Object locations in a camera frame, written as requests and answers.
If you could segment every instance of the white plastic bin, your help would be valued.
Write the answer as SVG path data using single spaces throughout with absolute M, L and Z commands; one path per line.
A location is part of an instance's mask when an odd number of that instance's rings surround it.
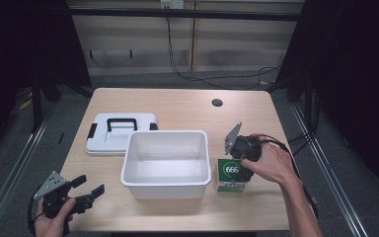
M 201 198 L 210 180 L 205 132 L 134 131 L 128 137 L 121 182 L 135 198 Z

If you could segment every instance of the green and white box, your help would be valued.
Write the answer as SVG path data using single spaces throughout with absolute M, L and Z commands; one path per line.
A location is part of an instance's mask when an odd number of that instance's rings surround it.
M 242 166 L 240 160 L 218 159 L 217 160 L 217 191 L 227 193 L 241 193 L 246 182 L 236 182 Z

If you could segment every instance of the forearm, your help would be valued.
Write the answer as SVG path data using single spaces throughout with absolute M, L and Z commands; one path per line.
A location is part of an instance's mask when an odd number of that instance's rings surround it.
M 323 236 L 299 179 L 280 184 L 287 209 L 290 236 Z

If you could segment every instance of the wall socket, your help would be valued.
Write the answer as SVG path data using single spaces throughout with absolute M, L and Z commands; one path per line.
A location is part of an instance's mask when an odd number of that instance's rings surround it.
M 184 9 L 184 0 L 161 0 L 161 9 Z

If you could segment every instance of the wooden table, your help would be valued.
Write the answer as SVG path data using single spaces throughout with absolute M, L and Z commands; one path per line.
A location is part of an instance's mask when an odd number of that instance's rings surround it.
M 220 99 L 221 107 L 212 105 Z M 86 153 L 89 129 L 97 114 L 152 113 L 163 130 L 203 130 L 208 136 L 212 180 L 203 198 L 136 200 L 119 179 L 123 156 Z M 83 195 L 105 184 L 106 192 L 86 213 L 75 215 L 71 230 L 84 231 L 258 231 L 287 230 L 288 219 L 277 184 L 255 175 L 241 194 L 215 190 L 217 158 L 224 137 L 242 122 L 241 135 L 262 132 L 287 143 L 268 93 L 258 91 L 98 89 L 89 104 L 61 175 L 88 182 L 69 194 Z

